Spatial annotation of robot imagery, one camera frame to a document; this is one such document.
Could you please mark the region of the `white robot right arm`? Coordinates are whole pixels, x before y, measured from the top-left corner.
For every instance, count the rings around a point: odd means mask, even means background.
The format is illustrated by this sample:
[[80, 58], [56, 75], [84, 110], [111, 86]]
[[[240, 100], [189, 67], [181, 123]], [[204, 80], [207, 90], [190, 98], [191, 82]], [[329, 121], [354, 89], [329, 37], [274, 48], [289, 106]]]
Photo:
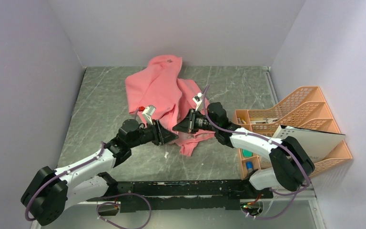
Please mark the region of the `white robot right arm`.
[[247, 130], [231, 122], [220, 103], [209, 104], [204, 114], [190, 109], [173, 130], [188, 134], [212, 131], [220, 144], [248, 150], [270, 161], [270, 168], [253, 171], [245, 177], [243, 192], [249, 198], [266, 188], [281, 186], [297, 193], [310, 185], [309, 175], [315, 165], [296, 138], [271, 138]]

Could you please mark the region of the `pink zip-up jacket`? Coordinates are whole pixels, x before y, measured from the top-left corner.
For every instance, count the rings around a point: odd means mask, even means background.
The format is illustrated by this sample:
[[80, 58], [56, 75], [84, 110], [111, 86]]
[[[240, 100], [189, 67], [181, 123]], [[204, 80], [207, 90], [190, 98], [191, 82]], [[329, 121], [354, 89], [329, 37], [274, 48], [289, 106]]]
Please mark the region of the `pink zip-up jacket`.
[[138, 107], [153, 105], [152, 118], [168, 130], [182, 121], [191, 108], [193, 98], [201, 92], [197, 83], [179, 78], [183, 65], [181, 57], [160, 55], [152, 58], [147, 67], [125, 79], [129, 113]]

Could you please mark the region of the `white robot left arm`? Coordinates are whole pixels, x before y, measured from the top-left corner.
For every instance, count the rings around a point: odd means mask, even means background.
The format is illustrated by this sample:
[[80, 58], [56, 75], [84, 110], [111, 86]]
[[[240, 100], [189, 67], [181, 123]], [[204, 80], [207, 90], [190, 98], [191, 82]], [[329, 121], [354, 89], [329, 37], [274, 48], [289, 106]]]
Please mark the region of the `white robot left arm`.
[[107, 143], [101, 142], [100, 149], [92, 155], [68, 166], [38, 170], [21, 197], [25, 219], [46, 226], [80, 202], [118, 197], [119, 183], [108, 171], [125, 162], [137, 146], [162, 146], [176, 139], [178, 135], [164, 128], [159, 120], [147, 125], [135, 119], [125, 120], [117, 135]]

